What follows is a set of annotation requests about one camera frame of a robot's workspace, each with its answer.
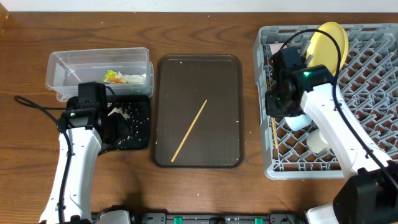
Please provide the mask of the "rice food waste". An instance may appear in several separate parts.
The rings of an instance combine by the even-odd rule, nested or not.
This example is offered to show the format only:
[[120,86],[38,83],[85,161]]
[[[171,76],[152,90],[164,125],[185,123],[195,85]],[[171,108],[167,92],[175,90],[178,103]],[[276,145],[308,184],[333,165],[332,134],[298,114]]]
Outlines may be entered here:
[[109,116],[118,124],[112,150],[141,150],[149,144],[150,106],[146,101],[117,102]]

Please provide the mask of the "wooden chopstick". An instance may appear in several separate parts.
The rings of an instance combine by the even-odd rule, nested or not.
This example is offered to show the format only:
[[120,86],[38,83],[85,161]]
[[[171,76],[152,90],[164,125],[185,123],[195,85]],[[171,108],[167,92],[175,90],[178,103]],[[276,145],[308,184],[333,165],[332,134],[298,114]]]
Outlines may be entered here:
[[191,131],[192,131],[192,129],[193,129],[195,123],[197,122],[197,120],[198,120],[198,118],[200,117],[200,115],[201,115],[201,113],[202,113],[204,107],[206,106],[207,101],[208,101],[208,100],[206,99],[206,100],[203,102],[201,108],[198,110],[198,113],[197,113],[196,116],[194,117],[194,119],[193,119],[191,125],[189,126],[187,132],[185,133],[183,139],[181,140],[181,142],[180,142],[180,144],[179,144],[177,150],[175,151],[173,157],[171,158],[171,160],[170,160],[171,163],[173,163],[173,162],[175,161],[175,159],[176,159],[176,157],[178,156],[178,154],[179,154],[181,148],[182,148],[183,145],[185,144],[185,141],[187,140],[187,138],[188,138],[189,134],[191,133]]
[[273,140],[274,140],[274,148],[276,150],[279,149],[278,146],[278,141],[277,141],[277,131],[276,131],[276,126],[275,126],[275,119],[271,117],[271,128],[272,128],[272,135],[273,135]]

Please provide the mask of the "blue bowl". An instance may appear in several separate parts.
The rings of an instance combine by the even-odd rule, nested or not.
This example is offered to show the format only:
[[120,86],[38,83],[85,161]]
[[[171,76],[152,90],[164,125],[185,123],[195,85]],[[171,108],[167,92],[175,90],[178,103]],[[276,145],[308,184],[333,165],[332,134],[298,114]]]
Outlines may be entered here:
[[292,131],[299,131],[311,124],[312,119],[307,114],[300,116],[285,117],[285,122]]

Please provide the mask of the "white paper cup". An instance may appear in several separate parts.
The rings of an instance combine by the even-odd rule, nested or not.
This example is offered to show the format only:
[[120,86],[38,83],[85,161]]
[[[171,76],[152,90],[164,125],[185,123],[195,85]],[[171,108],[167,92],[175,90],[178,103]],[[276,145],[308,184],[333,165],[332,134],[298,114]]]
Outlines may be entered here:
[[329,145],[319,129],[312,131],[307,138],[308,148],[315,154],[329,149]]

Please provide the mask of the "yellow plate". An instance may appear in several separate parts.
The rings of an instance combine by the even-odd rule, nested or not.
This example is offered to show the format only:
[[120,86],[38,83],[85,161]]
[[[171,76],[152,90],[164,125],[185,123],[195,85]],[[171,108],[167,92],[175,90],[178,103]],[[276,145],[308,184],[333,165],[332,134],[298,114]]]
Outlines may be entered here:
[[[321,25],[318,30],[322,30],[330,34],[338,44],[341,52],[340,68],[343,67],[348,54],[349,42],[348,35],[344,28],[336,22],[326,22]],[[307,63],[308,67],[316,65],[324,65],[335,75],[337,66],[337,51],[333,41],[321,33],[314,33],[310,39],[310,45],[307,48],[306,59],[311,60]]]

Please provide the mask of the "pink bowl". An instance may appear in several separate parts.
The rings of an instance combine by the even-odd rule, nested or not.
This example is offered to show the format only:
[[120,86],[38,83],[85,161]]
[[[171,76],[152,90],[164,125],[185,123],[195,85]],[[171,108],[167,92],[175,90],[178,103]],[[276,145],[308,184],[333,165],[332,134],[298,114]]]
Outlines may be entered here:
[[274,55],[275,53],[277,53],[282,45],[283,45],[283,43],[270,44],[269,48],[270,48],[271,54]]

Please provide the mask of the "green snack wrapper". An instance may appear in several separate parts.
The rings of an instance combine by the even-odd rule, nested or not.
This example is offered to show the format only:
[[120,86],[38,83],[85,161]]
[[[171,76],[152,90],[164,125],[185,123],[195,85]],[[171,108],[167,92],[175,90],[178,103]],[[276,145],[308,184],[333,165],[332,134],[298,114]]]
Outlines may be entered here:
[[108,70],[102,81],[107,83],[126,83],[123,74],[113,70]]

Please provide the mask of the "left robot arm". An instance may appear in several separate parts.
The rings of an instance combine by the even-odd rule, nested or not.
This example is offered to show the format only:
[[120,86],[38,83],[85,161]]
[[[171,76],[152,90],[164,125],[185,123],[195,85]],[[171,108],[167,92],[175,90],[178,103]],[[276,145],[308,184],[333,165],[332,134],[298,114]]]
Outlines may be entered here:
[[115,103],[69,105],[57,120],[60,154],[40,223],[92,223],[91,192],[97,157],[131,129]]

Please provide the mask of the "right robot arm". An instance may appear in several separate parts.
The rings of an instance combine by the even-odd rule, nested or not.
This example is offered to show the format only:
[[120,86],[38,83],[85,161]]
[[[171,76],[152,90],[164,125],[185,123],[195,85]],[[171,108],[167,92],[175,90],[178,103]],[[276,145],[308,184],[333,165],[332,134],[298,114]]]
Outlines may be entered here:
[[275,65],[272,78],[276,88],[265,94],[267,115],[309,115],[346,180],[332,202],[306,212],[307,222],[397,222],[397,164],[358,123],[341,98],[335,76],[323,65]]

